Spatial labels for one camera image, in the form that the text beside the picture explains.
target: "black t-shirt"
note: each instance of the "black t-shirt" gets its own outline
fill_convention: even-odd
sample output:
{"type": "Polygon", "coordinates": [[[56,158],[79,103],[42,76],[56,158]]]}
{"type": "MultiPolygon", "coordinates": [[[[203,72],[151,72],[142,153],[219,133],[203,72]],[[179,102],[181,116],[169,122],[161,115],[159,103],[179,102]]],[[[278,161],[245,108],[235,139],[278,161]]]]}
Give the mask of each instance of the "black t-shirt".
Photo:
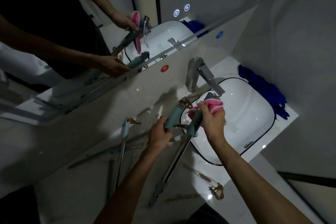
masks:
{"type": "MultiPolygon", "coordinates": [[[[20,29],[61,46],[97,55],[99,30],[82,8],[79,0],[0,0],[0,14],[20,29]]],[[[64,78],[71,78],[84,68],[43,58],[64,78]]]]}

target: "mirror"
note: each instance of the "mirror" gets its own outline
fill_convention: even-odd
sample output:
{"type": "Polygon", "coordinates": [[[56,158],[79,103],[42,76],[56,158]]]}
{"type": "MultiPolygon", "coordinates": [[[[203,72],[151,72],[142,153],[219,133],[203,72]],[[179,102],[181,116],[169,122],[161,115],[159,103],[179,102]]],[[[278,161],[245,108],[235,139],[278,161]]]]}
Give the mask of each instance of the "mirror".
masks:
{"type": "Polygon", "coordinates": [[[49,123],[260,1],[2,0],[0,116],[49,123]]]}

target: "human hand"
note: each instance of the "human hand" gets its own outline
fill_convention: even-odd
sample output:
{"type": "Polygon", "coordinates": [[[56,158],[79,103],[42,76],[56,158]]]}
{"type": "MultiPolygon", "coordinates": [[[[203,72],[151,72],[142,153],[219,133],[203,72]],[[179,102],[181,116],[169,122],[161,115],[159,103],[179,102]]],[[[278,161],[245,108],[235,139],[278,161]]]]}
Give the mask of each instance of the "human hand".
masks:
{"type": "Polygon", "coordinates": [[[139,28],[137,27],[137,25],[131,21],[131,17],[124,15],[120,12],[115,12],[112,15],[112,21],[114,22],[114,24],[116,24],[119,28],[125,29],[127,31],[138,31],[139,28]]]}
{"type": "Polygon", "coordinates": [[[166,132],[163,128],[166,120],[167,117],[161,117],[150,129],[147,149],[151,152],[160,153],[167,147],[170,139],[173,137],[173,131],[170,128],[166,132]]]}
{"type": "Polygon", "coordinates": [[[225,111],[224,109],[218,110],[212,114],[208,106],[203,102],[198,103],[198,107],[203,114],[203,128],[210,144],[217,144],[225,142],[224,137],[224,124],[225,124],[225,111]]]}
{"type": "Polygon", "coordinates": [[[113,78],[118,78],[120,75],[131,70],[116,57],[98,56],[98,59],[98,69],[113,78]]]}

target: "blue sticker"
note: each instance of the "blue sticker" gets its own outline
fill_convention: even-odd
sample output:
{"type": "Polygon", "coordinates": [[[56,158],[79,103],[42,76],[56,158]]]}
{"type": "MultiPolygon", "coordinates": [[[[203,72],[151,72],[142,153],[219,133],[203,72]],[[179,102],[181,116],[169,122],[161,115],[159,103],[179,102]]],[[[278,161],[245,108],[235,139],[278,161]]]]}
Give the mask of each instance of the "blue sticker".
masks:
{"type": "Polygon", "coordinates": [[[223,31],[220,31],[220,32],[217,34],[216,38],[218,39],[218,38],[220,38],[222,35],[223,35],[223,31]]]}

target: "red sticker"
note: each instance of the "red sticker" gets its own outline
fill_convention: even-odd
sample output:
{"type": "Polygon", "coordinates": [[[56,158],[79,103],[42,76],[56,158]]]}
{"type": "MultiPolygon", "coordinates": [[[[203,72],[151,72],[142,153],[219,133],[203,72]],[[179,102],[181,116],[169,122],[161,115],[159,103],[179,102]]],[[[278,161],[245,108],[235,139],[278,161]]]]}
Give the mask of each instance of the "red sticker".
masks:
{"type": "Polygon", "coordinates": [[[162,67],[161,72],[166,72],[168,70],[169,66],[165,65],[162,67]]]}

